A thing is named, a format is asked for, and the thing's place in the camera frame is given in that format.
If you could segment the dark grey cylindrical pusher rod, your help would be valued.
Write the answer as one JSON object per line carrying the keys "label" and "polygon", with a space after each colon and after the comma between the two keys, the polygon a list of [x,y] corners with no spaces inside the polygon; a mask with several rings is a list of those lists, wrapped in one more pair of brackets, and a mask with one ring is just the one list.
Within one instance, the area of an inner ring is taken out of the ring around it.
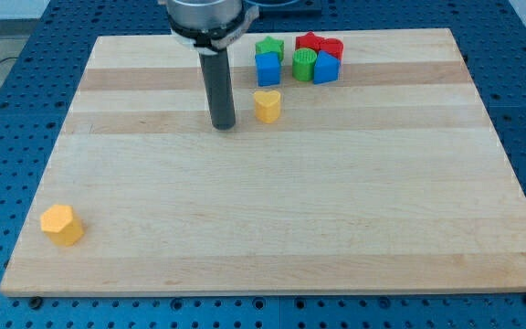
{"label": "dark grey cylindrical pusher rod", "polygon": [[211,123],[217,130],[229,130],[236,124],[236,114],[227,50],[199,58]]}

